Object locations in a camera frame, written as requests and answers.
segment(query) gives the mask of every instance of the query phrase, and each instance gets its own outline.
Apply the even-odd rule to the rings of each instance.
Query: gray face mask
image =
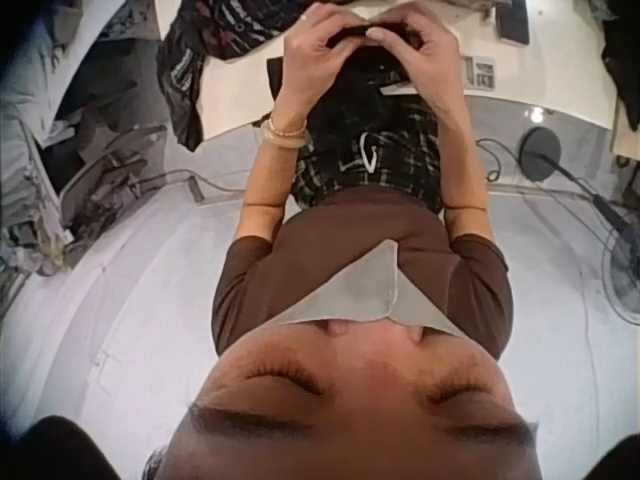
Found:
[[[398,244],[392,240],[385,240],[263,326],[326,319],[390,319],[407,327],[434,328],[469,338],[400,271]]]

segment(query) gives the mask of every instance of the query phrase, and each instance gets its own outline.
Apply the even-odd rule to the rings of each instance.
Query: floor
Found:
[[[536,125],[528,106],[469,102],[478,137],[512,149]],[[536,121],[540,113],[538,124],[560,136],[563,164],[619,198],[619,178],[630,170],[618,171],[606,153],[607,132],[553,112],[536,112]],[[258,140],[243,127],[192,154],[170,136],[152,165],[190,168],[242,188]],[[496,153],[500,183],[528,186],[509,157]],[[494,168],[494,159],[482,158]],[[545,187],[573,189],[560,176]],[[0,337],[0,408],[13,431],[48,414],[66,415],[126,479],[139,478],[148,455],[166,444],[216,361],[210,307],[239,210],[237,201],[203,191],[219,203],[196,207],[186,187],[166,187],[107,232],[73,271],[29,280]],[[608,229],[588,204],[541,192],[493,193],[491,220],[516,304],[501,366],[521,413],[540,423],[544,478],[582,477],[638,429],[640,416],[638,330],[612,309],[603,287]]]

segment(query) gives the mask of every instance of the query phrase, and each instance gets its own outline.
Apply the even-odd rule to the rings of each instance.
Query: gold bracelet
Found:
[[[262,130],[262,135],[264,136],[264,139],[266,141],[282,148],[297,150],[301,147],[304,147],[309,141],[306,130],[302,131],[301,133],[302,136],[283,137],[279,135],[277,132],[274,132],[273,130],[271,130],[271,126],[269,125],[268,120],[262,123],[260,130]]]
[[[295,132],[283,132],[282,130],[278,130],[275,127],[275,125],[273,124],[273,119],[269,117],[269,128],[279,137],[301,137],[303,136],[304,132],[307,131],[307,120],[305,119],[302,127],[299,130],[296,130]]]

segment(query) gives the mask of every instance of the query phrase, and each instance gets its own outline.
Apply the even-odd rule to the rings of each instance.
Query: brown top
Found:
[[[440,219],[409,195],[379,186],[342,190],[289,219],[273,245],[233,242],[213,302],[218,354],[386,239],[398,267],[458,328],[498,359],[513,320],[507,265],[477,235],[449,242]]]

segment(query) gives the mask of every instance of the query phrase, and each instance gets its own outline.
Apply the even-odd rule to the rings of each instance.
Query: eyebrow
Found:
[[[201,435],[230,440],[246,439],[308,439],[311,425],[279,420],[268,415],[236,412],[192,404],[187,416],[193,428]]]
[[[511,447],[534,448],[535,427],[524,421],[487,425],[457,425],[446,432],[468,443],[501,444]]]

